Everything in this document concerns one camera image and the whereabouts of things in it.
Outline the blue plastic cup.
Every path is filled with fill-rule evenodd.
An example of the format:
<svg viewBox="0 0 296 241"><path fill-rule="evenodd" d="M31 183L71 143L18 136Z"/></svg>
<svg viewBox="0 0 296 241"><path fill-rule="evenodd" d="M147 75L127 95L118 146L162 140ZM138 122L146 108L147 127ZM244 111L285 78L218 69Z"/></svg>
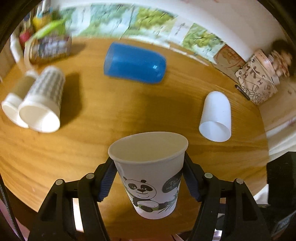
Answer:
<svg viewBox="0 0 296 241"><path fill-rule="evenodd" d="M143 83L156 84L166 73L163 55L144 48L113 42L104 60L104 74Z"/></svg>

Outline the grey checked paper cup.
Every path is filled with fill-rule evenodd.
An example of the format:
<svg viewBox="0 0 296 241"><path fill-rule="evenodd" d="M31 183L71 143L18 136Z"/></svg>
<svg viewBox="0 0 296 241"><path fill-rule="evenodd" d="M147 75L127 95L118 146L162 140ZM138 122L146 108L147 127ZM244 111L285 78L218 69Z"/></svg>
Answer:
<svg viewBox="0 0 296 241"><path fill-rule="evenodd" d="M60 68L44 68L18 107L20 118L29 128L41 133L53 133L60 128L64 85L65 74Z"/></svg>

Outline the red pen holder can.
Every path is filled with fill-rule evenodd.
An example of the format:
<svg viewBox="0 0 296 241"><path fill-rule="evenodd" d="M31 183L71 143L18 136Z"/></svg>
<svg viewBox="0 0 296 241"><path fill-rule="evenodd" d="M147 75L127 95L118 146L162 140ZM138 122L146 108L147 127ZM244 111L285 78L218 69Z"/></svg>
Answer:
<svg viewBox="0 0 296 241"><path fill-rule="evenodd" d="M30 39L32 35L33 35L33 32L31 30L25 30L19 34L20 45L23 49L25 48L25 43L27 42L27 40Z"/></svg>

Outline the black pen on desk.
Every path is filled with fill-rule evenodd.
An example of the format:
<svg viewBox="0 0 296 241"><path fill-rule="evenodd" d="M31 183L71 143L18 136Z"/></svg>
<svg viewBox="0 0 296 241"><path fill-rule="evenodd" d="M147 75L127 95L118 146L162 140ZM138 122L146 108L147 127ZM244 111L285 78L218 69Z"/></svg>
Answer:
<svg viewBox="0 0 296 241"><path fill-rule="evenodd" d="M239 85L235 85L235 88L247 99L250 100L249 96L243 91L243 89Z"/></svg>

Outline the green tissue box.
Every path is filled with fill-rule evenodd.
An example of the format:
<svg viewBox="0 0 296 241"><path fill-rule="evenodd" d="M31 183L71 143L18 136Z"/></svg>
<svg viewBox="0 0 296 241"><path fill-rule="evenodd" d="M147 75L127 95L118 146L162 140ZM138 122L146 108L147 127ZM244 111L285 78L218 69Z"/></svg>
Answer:
<svg viewBox="0 0 296 241"><path fill-rule="evenodd" d="M41 39L46 36L61 36L66 34L64 20L54 20L38 30L32 36L33 39Z"/></svg>

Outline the brown kraft paper card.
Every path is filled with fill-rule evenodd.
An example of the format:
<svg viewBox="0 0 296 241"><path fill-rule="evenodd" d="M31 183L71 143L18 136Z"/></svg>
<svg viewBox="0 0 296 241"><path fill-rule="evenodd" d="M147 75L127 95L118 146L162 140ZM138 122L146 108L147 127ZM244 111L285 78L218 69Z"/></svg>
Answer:
<svg viewBox="0 0 296 241"><path fill-rule="evenodd" d="M231 78L236 78L235 72L245 61L231 47L225 44L214 56L215 67Z"/></svg>

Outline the green grape leaflet strip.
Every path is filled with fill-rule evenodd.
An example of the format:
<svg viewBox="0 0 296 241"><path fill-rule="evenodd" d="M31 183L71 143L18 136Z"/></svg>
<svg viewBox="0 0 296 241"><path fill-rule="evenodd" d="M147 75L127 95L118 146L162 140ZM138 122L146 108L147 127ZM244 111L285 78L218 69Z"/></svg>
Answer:
<svg viewBox="0 0 296 241"><path fill-rule="evenodd" d="M130 38L181 46L211 60L225 43L206 28L179 15L135 4L89 4L60 8L59 15L73 36Z"/></svg>

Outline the plain white plastic cup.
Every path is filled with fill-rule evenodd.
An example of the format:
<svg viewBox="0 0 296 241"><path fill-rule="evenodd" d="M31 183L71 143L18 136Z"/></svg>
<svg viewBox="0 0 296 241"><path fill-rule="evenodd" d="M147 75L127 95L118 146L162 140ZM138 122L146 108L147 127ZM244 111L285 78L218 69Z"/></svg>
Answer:
<svg viewBox="0 0 296 241"><path fill-rule="evenodd" d="M204 101L199 132L213 142L225 142L231 137L231 105L222 92L210 92Z"/></svg>

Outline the yellow container with tubes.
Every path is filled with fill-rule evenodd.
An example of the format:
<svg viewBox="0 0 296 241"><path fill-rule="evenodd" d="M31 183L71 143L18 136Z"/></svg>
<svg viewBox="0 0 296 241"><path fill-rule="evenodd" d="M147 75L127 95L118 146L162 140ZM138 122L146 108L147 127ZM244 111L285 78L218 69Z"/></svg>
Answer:
<svg viewBox="0 0 296 241"><path fill-rule="evenodd" d="M33 18L33 27L35 31L40 30L52 21L52 11L47 11L42 14L36 15Z"/></svg>

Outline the brown sleeve paper cup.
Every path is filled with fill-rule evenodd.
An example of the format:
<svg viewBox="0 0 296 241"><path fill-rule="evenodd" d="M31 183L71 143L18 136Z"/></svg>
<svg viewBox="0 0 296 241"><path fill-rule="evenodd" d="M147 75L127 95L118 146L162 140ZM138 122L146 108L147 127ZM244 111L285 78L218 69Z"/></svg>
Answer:
<svg viewBox="0 0 296 241"><path fill-rule="evenodd" d="M19 106L23 102L38 76L39 75L35 70L28 70L16 82L12 91L1 102L2 110L8 119L22 128L29 128L29 126L21 119L19 114Z"/></svg>

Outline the white panda paper cup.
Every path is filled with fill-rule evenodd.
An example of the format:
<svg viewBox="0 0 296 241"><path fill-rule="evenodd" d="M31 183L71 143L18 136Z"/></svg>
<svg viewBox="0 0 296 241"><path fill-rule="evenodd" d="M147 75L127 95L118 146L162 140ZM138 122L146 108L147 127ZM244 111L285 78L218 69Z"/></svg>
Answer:
<svg viewBox="0 0 296 241"><path fill-rule="evenodd" d="M174 211L188 145L172 132L137 133L111 144L108 155L140 216L161 219Z"/></svg>

